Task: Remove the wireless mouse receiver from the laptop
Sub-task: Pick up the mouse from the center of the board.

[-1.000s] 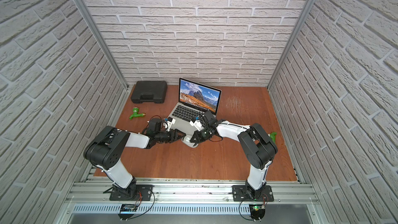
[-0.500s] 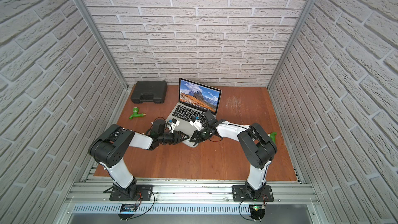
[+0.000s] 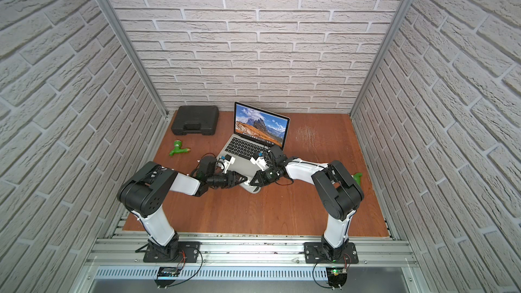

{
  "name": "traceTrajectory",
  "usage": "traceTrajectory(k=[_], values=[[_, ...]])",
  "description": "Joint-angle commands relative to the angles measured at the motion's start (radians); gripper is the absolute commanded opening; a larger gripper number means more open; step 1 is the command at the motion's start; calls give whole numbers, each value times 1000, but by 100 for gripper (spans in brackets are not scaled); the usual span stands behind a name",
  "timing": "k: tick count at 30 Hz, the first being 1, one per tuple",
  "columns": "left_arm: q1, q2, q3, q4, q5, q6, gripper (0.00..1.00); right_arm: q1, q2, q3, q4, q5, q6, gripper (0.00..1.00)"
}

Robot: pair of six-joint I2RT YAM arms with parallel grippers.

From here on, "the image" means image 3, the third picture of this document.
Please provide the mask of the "white wireless mouse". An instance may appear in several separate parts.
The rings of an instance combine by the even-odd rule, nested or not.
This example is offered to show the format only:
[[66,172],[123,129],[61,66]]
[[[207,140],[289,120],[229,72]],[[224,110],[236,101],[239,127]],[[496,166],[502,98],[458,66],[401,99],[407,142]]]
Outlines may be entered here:
[[240,187],[245,189],[246,191],[248,191],[249,193],[251,194],[256,194],[258,192],[261,191],[261,188],[258,187],[258,186],[252,186],[250,185],[249,183],[241,183],[240,184]]

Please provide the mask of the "silver laptop with mountain wallpaper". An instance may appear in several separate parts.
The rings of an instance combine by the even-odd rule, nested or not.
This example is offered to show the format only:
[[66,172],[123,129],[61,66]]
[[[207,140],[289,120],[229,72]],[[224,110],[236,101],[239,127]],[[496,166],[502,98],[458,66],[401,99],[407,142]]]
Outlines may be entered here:
[[230,171],[251,179],[259,167],[250,160],[263,156],[270,165],[267,151],[274,145],[284,148],[289,127],[290,118],[287,116],[236,102],[233,134],[219,155],[233,157],[235,161],[230,165]]

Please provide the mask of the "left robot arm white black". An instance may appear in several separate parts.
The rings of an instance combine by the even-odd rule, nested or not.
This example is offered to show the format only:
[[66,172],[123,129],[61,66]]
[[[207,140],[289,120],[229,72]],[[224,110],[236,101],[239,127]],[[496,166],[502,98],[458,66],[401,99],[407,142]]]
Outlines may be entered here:
[[177,240],[163,209],[169,192],[200,197],[209,189],[230,189],[247,180],[213,156],[202,157],[188,175],[149,161],[121,186],[117,198],[141,222],[150,244],[166,248]]

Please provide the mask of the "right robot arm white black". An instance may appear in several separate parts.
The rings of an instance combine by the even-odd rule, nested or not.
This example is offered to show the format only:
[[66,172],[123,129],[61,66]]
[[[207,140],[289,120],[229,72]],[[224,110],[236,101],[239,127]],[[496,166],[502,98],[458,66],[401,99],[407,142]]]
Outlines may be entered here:
[[250,162],[259,168],[250,181],[253,186],[265,187],[281,178],[312,184],[328,213],[323,242],[328,248],[339,249],[349,241],[351,219],[364,192],[340,161],[318,164],[287,157],[278,146],[273,146],[267,153],[251,157]]

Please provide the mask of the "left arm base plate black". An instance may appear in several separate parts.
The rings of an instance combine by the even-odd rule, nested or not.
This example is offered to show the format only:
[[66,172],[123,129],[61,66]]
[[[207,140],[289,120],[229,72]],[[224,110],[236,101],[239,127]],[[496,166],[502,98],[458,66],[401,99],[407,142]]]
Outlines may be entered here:
[[201,259],[198,252],[201,245],[200,241],[175,241],[167,246],[159,246],[149,241],[143,262],[179,263],[185,257],[186,263],[195,264]]

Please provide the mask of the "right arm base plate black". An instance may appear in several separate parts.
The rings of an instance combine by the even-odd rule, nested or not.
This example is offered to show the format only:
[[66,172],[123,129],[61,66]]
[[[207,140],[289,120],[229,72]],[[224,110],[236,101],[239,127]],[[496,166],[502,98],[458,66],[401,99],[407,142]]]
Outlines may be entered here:
[[344,243],[338,248],[332,248],[327,242],[305,242],[303,244],[305,262],[307,264],[334,263],[358,264],[358,252],[352,242]]

